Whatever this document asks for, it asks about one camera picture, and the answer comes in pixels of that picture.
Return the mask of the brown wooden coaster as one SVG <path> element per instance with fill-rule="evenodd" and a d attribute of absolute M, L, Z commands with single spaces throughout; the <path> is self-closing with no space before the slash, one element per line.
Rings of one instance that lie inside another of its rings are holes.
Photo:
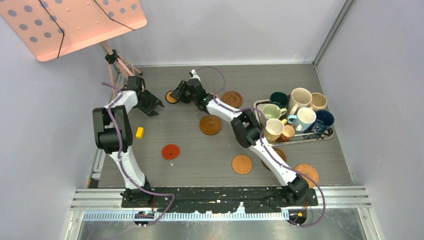
<path fill-rule="evenodd" d="M 216 135 L 222 129 L 222 121 L 215 115 L 204 116 L 199 122 L 199 129 L 205 135 Z"/>

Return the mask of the red round coaster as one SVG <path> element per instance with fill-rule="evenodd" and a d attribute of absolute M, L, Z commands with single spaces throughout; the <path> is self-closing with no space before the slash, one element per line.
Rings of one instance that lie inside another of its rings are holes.
<path fill-rule="evenodd" d="M 180 153 L 180 147 L 176 144 L 167 144 L 161 150 L 161 156 L 168 161 L 176 159 Z"/>

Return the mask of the light orange wooden coaster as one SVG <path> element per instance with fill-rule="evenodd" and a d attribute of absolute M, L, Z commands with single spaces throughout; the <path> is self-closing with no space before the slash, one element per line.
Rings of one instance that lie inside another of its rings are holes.
<path fill-rule="evenodd" d="M 233 158 L 231 166 L 237 174 L 245 175 L 252 170 L 253 163 L 247 155 L 240 154 Z"/>

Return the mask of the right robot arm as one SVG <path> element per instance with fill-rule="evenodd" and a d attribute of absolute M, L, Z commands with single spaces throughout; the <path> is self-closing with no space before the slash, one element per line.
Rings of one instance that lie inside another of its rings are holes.
<path fill-rule="evenodd" d="M 256 118 L 255 112 L 260 112 L 258 109 L 238 109 L 224 103 L 214 94 L 206 92 L 199 78 L 182 80 L 167 96 L 177 102 L 194 103 L 200 111 L 230 123 L 239 145 L 255 153 L 275 175 L 287 202 L 299 205 L 305 199 L 309 188 L 307 181 L 273 150 L 264 135 L 265 128 Z"/>

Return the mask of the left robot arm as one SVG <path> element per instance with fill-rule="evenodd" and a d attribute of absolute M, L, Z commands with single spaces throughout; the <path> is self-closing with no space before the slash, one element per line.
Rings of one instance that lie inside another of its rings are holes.
<path fill-rule="evenodd" d="M 92 111 L 95 144 L 116 163 L 125 184 L 121 196 L 129 203 L 148 207 L 155 194 L 133 153 L 134 136 L 128 113 L 139 109 L 149 117 L 157 116 L 156 107 L 163 103 L 146 89 L 145 80 L 139 75 L 128 77 L 126 85 L 114 89 L 116 97 Z"/>

